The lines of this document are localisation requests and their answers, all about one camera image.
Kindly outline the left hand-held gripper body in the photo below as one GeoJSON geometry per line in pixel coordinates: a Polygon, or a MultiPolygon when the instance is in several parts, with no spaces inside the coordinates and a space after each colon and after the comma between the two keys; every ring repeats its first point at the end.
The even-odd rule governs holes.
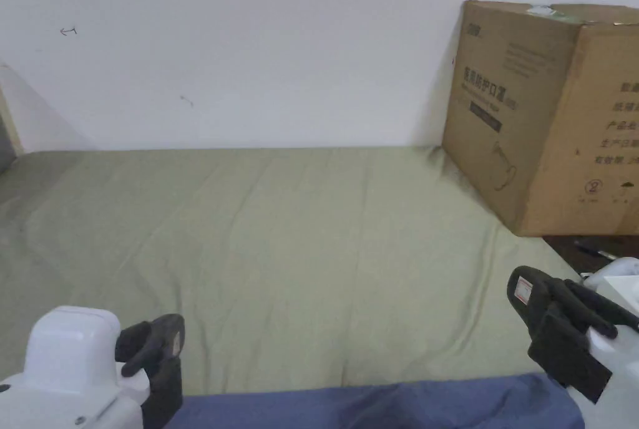
{"type": "Polygon", "coordinates": [[[24,368],[1,382],[2,428],[142,428],[144,372],[127,380],[115,360],[111,312],[59,306],[29,334],[24,368]]]}

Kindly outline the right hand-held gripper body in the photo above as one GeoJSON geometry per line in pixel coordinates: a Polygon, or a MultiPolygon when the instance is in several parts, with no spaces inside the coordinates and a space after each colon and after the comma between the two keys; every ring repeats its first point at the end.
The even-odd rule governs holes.
{"type": "MultiPolygon", "coordinates": [[[[638,261],[619,258],[577,284],[638,317],[638,261]]],[[[549,332],[529,332],[529,357],[563,386],[584,428],[638,427],[638,332],[618,326],[616,339],[580,332],[559,311],[549,332]]]]}

